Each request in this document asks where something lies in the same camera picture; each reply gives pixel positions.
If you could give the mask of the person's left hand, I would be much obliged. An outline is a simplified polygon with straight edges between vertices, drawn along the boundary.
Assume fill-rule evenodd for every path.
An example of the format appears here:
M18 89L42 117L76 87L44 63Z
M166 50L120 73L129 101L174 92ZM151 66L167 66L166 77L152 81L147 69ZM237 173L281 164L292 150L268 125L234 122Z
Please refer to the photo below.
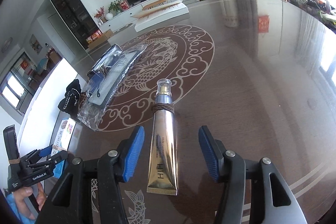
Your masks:
M43 185L41 182L36 184L38 194L35 197L36 202L38 204L38 209L41 210L43 205L45 204L45 201L47 199L47 196L44 192ZM36 220L36 217L34 215L34 206L30 203L30 197L34 197L34 191L32 187L22 187L15 192L13 192L13 197L15 200L15 204L18 208L18 212L21 213L24 217L30 219L30 220Z

